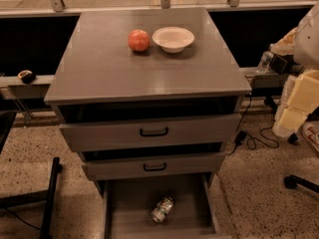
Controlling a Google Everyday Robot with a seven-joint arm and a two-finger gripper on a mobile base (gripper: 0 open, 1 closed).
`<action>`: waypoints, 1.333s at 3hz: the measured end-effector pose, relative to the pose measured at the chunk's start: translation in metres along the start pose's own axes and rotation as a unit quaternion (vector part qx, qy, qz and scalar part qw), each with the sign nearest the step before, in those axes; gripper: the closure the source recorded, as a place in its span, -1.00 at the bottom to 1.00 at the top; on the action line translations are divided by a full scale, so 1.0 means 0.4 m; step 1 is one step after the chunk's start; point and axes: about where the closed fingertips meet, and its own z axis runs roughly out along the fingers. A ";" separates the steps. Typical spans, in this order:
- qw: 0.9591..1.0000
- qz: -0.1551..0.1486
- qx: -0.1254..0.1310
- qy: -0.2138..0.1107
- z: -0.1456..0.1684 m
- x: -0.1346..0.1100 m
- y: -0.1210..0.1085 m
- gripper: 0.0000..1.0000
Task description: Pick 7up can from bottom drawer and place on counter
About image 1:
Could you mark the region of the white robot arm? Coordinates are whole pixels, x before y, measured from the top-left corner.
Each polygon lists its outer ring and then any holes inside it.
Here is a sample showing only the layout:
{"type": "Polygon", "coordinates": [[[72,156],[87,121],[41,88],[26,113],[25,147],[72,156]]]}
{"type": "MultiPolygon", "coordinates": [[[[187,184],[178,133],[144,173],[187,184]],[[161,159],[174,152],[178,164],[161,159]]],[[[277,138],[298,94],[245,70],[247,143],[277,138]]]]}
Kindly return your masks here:
{"type": "Polygon", "coordinates": [[[297,27],[271,45],[271,52],[292,55],[293,61],[304,68],[298,77],[288,77],[275,115],[273,132],[287,138],[319,107],[319,2],[297,27]]]}

